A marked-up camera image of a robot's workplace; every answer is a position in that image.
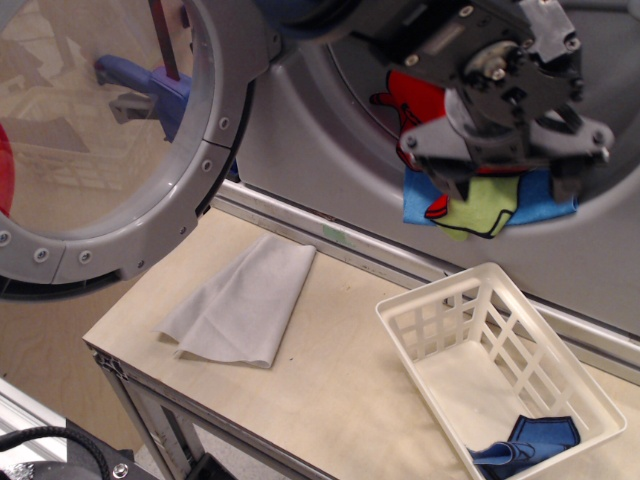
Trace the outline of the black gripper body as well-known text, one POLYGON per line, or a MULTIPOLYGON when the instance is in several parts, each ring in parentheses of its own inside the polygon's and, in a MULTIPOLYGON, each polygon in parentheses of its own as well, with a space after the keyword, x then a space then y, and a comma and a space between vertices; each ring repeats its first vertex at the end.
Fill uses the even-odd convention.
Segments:
POLYGON ((614 141, 606 124, 579 115, 567 104, 503 126, 448 90, 445 115, 403 133, 400 147, 422 167, 434 161, 438 168, 462 172, 545 167, 574 159, 607 162, 614 141))

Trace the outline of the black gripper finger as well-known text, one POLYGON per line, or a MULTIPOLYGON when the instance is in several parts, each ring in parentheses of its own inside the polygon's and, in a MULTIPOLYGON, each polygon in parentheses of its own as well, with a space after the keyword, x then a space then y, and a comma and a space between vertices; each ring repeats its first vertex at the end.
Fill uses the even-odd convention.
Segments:
POLYGON ((564 203, 579 196, 593 166, 593 161, 586 157, 570 157, 553 161, 549 166, 553 200, 556 203, 564 203))
POLYGON ((434 186, 452 199, 466 201, 473 169, 466 164, 426 164, 423 171, 434 186))

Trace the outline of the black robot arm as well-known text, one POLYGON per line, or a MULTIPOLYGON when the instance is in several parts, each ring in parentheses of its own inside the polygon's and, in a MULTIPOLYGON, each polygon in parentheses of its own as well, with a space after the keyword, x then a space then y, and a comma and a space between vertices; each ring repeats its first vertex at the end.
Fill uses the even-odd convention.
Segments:
POLYGON ((557 202, 607 162, 611 129, 574 110, 581 44, 556 1, 262 1, 296 40, 361 41, 384 65, 445 92, 445 116, 400 137, 412 166, 464 200, 474 177, 545 168, 557 202))

